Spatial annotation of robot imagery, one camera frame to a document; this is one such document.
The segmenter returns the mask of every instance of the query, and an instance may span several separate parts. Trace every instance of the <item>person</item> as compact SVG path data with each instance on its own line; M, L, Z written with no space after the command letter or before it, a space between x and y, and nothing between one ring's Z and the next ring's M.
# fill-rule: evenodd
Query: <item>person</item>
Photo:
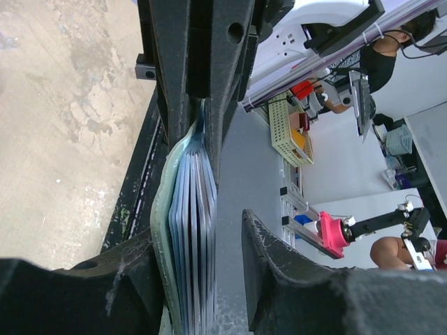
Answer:
M429 241L430 250L424 257L436 269L447 269L447 240ZM382 237L371 247L370 257L380 269L411 270L413 264L410 253L399 237Z
M374 43L362 47L352 55L328 66L328 68L362 68L368 74L369 91L370 93L374 93L384 87L393 75L397 51L400 49L400 45L406 48L413 44L410 36L405 32L411 33L414 40L418 42L432 32L436 17L435 10L425 12L402 25L399 29L396 29L400 31L389 31L385 33L384 38L380 38ZM349 79L345 75L335 75L328 79L336 85L349 83ZM324 92L319 82L315 82L314 87L317 93ZM339 114L345 112L347 109L348 107L343 105L334 106L328 100L319 114L331 110Z

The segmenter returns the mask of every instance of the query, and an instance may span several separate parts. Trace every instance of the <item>yellow basket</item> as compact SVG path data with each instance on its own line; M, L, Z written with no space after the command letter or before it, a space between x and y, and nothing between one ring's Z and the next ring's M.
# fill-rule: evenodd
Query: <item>yellow basket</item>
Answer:
M307 131L303 132L303 135L306 137L304 150L292 141L291 127L288 121L287 94L279 94L269 100L272 146L295 168L305 164L314 164L312 142ZM296 112L304 113L301 107L294 107L294 109Z

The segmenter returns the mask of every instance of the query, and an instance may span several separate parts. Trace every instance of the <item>red shorts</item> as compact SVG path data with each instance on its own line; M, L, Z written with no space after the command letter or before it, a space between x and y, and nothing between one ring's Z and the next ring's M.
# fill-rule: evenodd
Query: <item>red shorts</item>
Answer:
M424 252L424 257L437 269L447 269L447 240L430 241L430 250Z

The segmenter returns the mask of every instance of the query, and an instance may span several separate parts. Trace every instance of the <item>black shirt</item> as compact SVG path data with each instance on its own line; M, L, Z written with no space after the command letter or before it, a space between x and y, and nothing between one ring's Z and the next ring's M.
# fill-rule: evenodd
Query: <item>black shirt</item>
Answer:
M384 56L374 50L374 45L366 45L352 55L347 56L328 66L334 68L362 68L368 74L369 92L374 93L385 86L393 75L396 57ZM347 76L332 76L328 78L335 84L347 84ZM328 112L324 107L319 114Z

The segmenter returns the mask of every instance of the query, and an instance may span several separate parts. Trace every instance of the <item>person's leg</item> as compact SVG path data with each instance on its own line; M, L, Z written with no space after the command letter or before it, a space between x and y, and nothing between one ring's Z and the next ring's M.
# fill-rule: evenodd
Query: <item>person's leg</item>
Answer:
M399 237L382 237L371 247L371 259L381 269L410 270L410 253Z

